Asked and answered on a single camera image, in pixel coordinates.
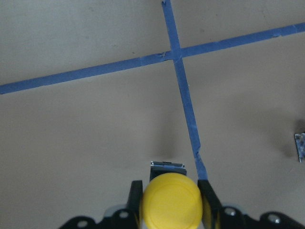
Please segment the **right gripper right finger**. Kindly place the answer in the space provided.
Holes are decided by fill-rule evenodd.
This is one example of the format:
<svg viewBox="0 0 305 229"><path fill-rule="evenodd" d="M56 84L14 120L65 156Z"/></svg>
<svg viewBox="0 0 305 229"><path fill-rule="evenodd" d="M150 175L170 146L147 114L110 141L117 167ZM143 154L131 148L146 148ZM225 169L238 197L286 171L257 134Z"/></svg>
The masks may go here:
<svg viewBox="0 0 305 229"><path fill-rule="evenodd" d="M242 212L228 205L222 205L212 186L207 180L198 180L201 192L205 229L245 229L246 223Z"/></svg>

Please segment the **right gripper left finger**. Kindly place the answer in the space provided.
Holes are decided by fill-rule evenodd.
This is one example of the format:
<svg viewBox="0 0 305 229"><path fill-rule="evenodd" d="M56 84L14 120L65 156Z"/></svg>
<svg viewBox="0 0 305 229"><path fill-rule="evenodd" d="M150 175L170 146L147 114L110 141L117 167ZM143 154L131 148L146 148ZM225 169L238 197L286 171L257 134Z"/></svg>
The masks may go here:
<svg viewBox="0 0 305 229"><path fill-rule="evenodd" d="M142 217L140 205L143 195L141 180L131 183L128 199L125 204L119 204L106 209L103 220L103 229L141 229Z"/></svg>

